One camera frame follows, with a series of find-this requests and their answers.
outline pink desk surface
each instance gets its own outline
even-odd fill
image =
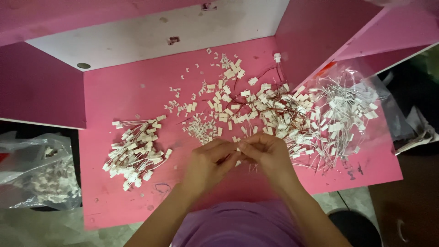
[[[210,63],[219,60],[213,59],[215,51],[220,55],[226,53],[233,61],[237,59],[234,54],[242,59],[241,67],[246,70],[246,75],[238,82],[237,91],[240,92],[250,88],[247,84],[249,78],[261,75],[274,65],[273,54],[277,47],[274,38],[268,37],[213,47],[212,50],[211,55],[205,50],[192,51],[84,73],[87,129],[79,131],[79,148],[86,229],[144,221],[172,187],[181,181],[190,151],[200,143],[181,130],[180,122],[186,119],[184,114],[176,117],[175,113],[165,110],[164,105],[174,99],[180,104],[191,103],[192,92],[201,89],[204,79],[208,84],[217,82],[223,70],[210,66]],[[195,67],[196,63],[200,65],[199,69]],[[273,78],[278,78],[276,70],[266,73],[250,89],[258,91],[261,83],[273,82]],[[227,82],[231,88],[233,84],[234,81]],[[175,92],[170,92],[169,87],[181,88],[179,99],[174,97]],[[209,114],[211,109],[202,100],[212,97],[213,94],[198,97],[196,112]],[[170,159],[156,169],[150,181],[143,182],[140,188],[124,192],[123,177],[119,175],[110,179],[102,166],[111,151],[111,143],[118,142],[124,132],[116,130],[111,122],[115,119],[135,120],[135,114],[139,114],[141,119],[166,114],[168,118],[158,131],[157,147],[174,151]],[[227,131],[226,123],[217,123],[217,126],[224,128],[222,137],[225,139],[231,140],[234,135],[243,136],[238,125],[234,125],[232,131]],[[295,167],[295,170],[311,194],[400,180],[399,164],[391,153],[392,142],[389,136],[385,140],[369,151],[361,150],[360,154],[350,156],[349,162],[337,165],[338,171],[325,176],[314,175],[313,171],[303,167]],[[276,196],[262,172],[249,171],[248,165],[242,164],[232,169],[219,186],[196,205],[195,210],[223,201],[254,202],[273,198]]]

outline clear plastic bag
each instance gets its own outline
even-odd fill
[[[358,61],[337,62],[324,71],[314,80],[318,89],[317,97],[321,97],[321,112],[328,111],[331,106],[328,101],[338,98],[337,106],[333,109],[338,115],[332,117],[331,124],[340,122],[348,134],[342,134],[338,139],[338,151],[341,156],[347,156],[359,151],[358,148],[368,149],[382,142],[388,141],[388,133],[392,140],[409,138],[414,135],[413,130],[405,121],[396,101],[377,76],[370,75],[369,67]],[[364,111],[376,114],[366,118]],[[377,120],[385,117],[386,121]]]
[[[33,139],[0,136],[0,208],[49,206],[58,210],[79,207],[68,137],[43,134]]]

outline cable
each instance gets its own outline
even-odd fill
[[[337,193],[338,193],[338,195],[340,196],[340,198],[342,199],[342,201],[343,201],[343,203],[345,204],[346,208],[347,208],[349,211],[351,211],[351,209],[348,207],[348,205],[346,204],[345,200],[344,200],[343,197],[340,195],[340,192],[338,192],[338,190],[337,190]]]

